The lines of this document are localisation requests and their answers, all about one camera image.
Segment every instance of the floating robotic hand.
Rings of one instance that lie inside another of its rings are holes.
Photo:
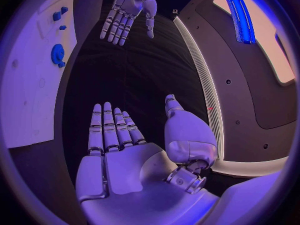
[[[113,111],[109,102],[103,112],[94,106],[88,155],[76,178],[77,199],[91,224],[189,224],[218,200],[199,175],[217,158],[213,132],[174,95],[166,97],[165,112],[166,151],[147,143],[126,111]]]
[[[100,39],[104,39],[110,26],[108,41],[123,46],[136,17],[143,11],[146,14],[147,34],[154,37],[154,16],[157,13],[155,0],[114,0],[103,25]]]

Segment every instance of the blue gear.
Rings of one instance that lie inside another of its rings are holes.
[[[51,51],[51,59],[54,64],[61,64],[65,55],[63,45],[55,44]]]

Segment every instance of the robotic hand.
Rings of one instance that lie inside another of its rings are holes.
[[[175,218],[189,224],[199,217],[188,211],[202,216],[218,200],[199,176],[217,158],[213,132],[174,95],[166,97],[165,112],[166,151],[147,143],[126,111],[112,111],[109,102],[103,113],[94,106],[88,155],[76,178],[77,199],[91,224],[164,225]]]
[[[104,39],[111,26],[108,41],[123,46],[136,17],[143,11],[146,14],[147,34],[154,37],[154,16],[157,13],[155,0],[114,0],[103,25],[100,39]]]

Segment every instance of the white panel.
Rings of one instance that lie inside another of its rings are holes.
[[[68,11],[53,21],[53,13],[61,7]],[[66,30],[59,30],[61,25]],[[46,0],[36,8],[9,54],[3,75],[0,119],[8,148],[54,138],[55,102],[65,68],[53,64],[51,51],[62,44],[67,63],[76,43],[73,0]]]
[[[255,38],[269,58],[278,81],[282,85],[286,83],[290,84],[289,82],[295,78],[295,75],[289,61],[275,39],[275,26],[254,1],[244,0],[244,2],[251,16]],[[214,0],[213,3],[225,12],[231,14],[226,0]]]

